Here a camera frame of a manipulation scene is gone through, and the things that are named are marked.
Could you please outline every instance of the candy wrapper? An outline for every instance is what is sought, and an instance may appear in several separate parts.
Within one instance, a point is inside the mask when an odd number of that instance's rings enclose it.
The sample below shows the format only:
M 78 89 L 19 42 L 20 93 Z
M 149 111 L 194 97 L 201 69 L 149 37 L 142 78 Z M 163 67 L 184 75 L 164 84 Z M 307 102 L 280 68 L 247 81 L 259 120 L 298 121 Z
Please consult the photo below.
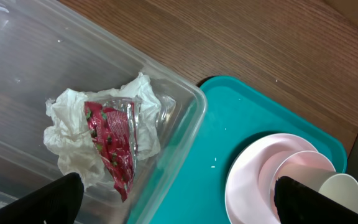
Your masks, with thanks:
M 114 179 L 114 188 L 125 201 L 136 170 L 137 129 L 140 100 L 112 98 L 86 101 L 85 116 L 90 135 L 102 161 Z

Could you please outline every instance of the plastic bin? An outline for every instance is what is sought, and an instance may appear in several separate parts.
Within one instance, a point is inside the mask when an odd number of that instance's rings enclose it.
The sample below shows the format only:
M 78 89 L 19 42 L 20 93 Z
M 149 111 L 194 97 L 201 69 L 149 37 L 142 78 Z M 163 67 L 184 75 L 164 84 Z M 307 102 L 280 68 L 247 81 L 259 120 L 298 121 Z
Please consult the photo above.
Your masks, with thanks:
M 162 151 L 137 166 L 122 203 L 103 183 L 85 193 L 80 223 L 147 223 L 175 179 L 206 111 L 204 94 L 57 1 L 0 1 L 0 206 L 62 176 L 43 144 L 52 125 L 45 101 L 66 88 L 119 88 L 139 71 L 162 102 L 157 130 Z

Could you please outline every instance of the crumpled tissue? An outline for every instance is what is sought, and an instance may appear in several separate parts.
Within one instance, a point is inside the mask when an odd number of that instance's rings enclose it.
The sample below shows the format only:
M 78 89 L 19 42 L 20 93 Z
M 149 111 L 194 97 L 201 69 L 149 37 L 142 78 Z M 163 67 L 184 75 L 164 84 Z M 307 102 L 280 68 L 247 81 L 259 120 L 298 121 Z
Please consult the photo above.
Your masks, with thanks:
M 138 97 L 140 123 L 138 129 L 138 160 L 154 156 L 160 152 L 155 121 L 161 110 L 161 102 L 155 97 L 150 78 L 142 72 L 139 76 L 121 87 L 97 93 L 64 91 L 56 100 L 47 100 L 46 114 L 51 117 L 53 126 L 44 131 L 44 144 L 58 155 L 57 165 L 66 175 L 76 172 L 81 176 L 84 187 L 98 183 L 105 175 L 104 164 L 94 148 L 84 113 L 85 101 L 102 100 L 109 97 Z

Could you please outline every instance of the teal tray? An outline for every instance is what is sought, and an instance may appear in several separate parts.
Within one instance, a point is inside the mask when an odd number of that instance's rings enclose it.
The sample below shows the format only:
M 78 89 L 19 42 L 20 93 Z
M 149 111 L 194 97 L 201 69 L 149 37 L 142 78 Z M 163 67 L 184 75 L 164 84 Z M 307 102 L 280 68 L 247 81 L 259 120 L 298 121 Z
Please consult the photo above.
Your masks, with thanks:
M 208 99 L 205 119 L 152 224 L 230 223 L 224 207 L 227 172 L 245 147 L 268 134 L 301 136 L 338 172 L 346 170 L 346 153 L 338 140 L 241 81 L 214 77 L 201 89 Z

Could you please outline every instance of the wooden table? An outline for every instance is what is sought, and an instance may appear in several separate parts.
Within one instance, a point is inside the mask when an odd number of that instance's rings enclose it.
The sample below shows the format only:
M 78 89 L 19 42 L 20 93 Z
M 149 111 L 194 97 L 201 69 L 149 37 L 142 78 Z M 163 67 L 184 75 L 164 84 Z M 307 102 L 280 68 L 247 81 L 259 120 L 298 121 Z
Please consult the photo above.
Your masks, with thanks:
M 321 0 L 61 0 L 191 80 L 232 75 L 338 138 L 358 132 L 358 28 Z

